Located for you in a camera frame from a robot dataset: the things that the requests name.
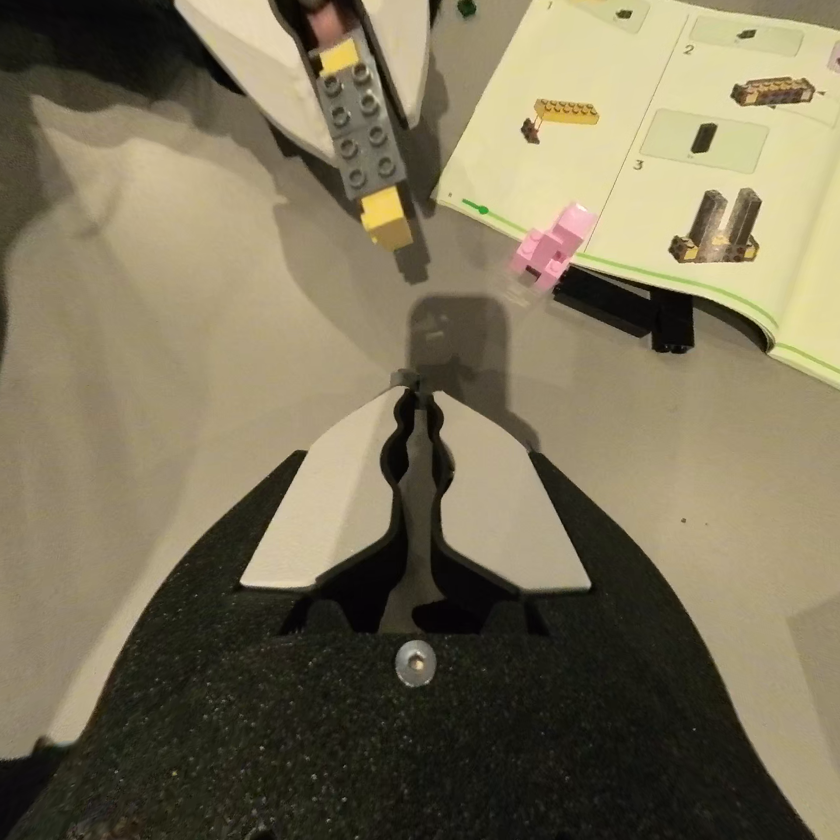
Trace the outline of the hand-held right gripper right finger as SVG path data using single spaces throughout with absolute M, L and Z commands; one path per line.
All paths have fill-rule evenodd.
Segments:
M 526 446 L 443 391 L 427 397 L 430 564 L 446 597 L 588 592 L 590 576 Z

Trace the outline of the person's left hand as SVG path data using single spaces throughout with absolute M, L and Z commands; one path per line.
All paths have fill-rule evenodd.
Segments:
M 339 43 L 358 23 L 352 2 L 300 1 L 319 48 Z

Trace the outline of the pink toy brick pig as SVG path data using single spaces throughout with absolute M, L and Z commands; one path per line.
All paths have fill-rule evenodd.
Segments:
M 598 213 L 578 203 L 567 205 L 550 226 L 535 227 L 526 233 L 509 261 L 509 270 L 517 276 L 528 275 L 535 291 L 551 291 L 590 236 L 598 218 Z

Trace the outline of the toy brick instruction booklet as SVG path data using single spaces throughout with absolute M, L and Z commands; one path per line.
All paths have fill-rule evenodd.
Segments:
M 838 31 L 681 2 L 532 2 L 434 200 L 750 320 L 838 388 Z

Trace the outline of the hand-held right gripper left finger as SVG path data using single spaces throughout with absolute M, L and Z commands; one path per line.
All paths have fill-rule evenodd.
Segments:
M 395 385 L 328 428 L 306 452 L 240 578 L 254 590 L 312 592 L 397 526 L 414 392 Z

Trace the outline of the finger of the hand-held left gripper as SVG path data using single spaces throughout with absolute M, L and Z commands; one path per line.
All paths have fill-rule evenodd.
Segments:
M 356 11 L 405 130 L 420 120 L 427 82 L 431 7 L 428 1 L 358 1 Z
M 308 51 L 325 2 L 176 1 L 175 10 L 271 125 L 334 165 Z

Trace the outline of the dark grey toy brick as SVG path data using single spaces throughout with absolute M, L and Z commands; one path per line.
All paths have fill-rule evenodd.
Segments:
M 316 90 L 347 199 L 371 241 L 394 253 L 413 243 L 398 149 L 382 80 L 362 28 L 318 53 Z

